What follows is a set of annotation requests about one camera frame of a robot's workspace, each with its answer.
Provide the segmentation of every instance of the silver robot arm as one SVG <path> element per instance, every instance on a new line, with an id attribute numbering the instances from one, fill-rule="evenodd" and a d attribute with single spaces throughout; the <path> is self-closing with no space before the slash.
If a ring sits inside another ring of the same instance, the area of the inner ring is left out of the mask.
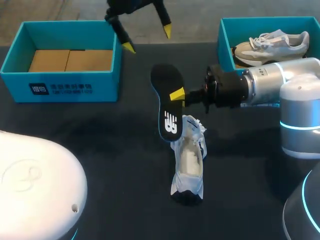
<path id="1" fill-rule="evenodd" d="M 320 159 L 320 61 L 272 63 L 244 71 L 246 103 L 280 103 L 283 151 L 299 159 Z"/>
<path id="2" fill-rule="evenodd" d="M 280 88 L 285 83 L 310 74 L 320 77 L 320 61 L 302 58 L 246 69 L 242 76 L 248 84 L 248 105 L 276 103 L 280 101 Z"/>
<path id="3" fill-rule="evenodd" d="M 283 151 L 300 159 L 320 159 L 320 61 L 302 58 L 222 72 L 209 66 L 205 87 L 185 96 L 185 106 L 216 107 L 279 104 Z"/>

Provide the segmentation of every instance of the black tabletop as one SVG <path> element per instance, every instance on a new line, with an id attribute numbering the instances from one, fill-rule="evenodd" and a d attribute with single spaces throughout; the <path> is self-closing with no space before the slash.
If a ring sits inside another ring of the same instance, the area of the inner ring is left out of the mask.
<path id="1" fill-rule="evenodd" d="M 0 48 L 0 65 L 8 48 Z M 117 103 L 16 104 L 0 82 L 0 129 L 68 148 L 87 177 L 88 199 L 76 240 L 285 240 L 284 202 L 314 161 L 281 150 L 279 109 L 184 109 L 207 128 L 204 199 L 188 207 L 170 198 L 175 157 L 158 132 L 156 63 L 198 89 L 214 43 L 137 45 L 123 53 Z"/>

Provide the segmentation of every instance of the teal box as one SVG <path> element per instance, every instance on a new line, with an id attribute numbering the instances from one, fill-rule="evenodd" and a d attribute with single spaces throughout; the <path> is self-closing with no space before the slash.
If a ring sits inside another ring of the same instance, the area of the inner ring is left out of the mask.
<path id="1" fill-rule="evenodd" d="M 113 50 L 110 71 L 28 72 L 36 50 Z M 0 74 L 17 103 L 116 102 L 122 46 L 106 21 L 23 22 Z"/>
<path id="2" fill-rule="evenodd" d="M 306 56 L 320 59 L 320 25 L 313 16 L 222 18 L 217 42 L 221 68 L 225 72 L 236 70 L 240 75 L 244 69 L 236 68 L 231 48 L 248 42 L 249 38 L 258 38 L 260 34 L 278 29 L 286 34 L 301 34 L 307 31 L 310 35 L 310 45 Z"/>

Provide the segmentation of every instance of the concrete floor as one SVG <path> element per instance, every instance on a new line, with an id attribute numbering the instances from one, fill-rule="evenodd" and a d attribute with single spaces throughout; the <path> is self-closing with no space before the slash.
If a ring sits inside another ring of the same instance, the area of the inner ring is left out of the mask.
<path id="1" fill-rule="evenodd" d="M 217 39 L 223 17 L 315 16 L 318 0 L 164 0 L 172 20 L 167 40 L 153 6 L 121 16 L 135 43 L 192 43 Z M 21 22 L 103 20 L 106 0 L 0 0 L 0 46 L 10 45 Z"/>

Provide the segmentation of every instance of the hole on white surface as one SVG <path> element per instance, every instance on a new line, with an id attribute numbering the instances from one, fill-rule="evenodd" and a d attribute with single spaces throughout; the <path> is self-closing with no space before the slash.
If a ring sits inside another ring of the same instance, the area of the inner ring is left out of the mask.
<path id="1" fill-rule="evenodd" d="M 78 213 L 79 212 L 79 208 L 78 208 L 78 205 L 77 204 L 73 204 L 72 206 L 71 206 L 71 209 L 72 209 L 72 211 L 74 212 L 74 213 Z"/>

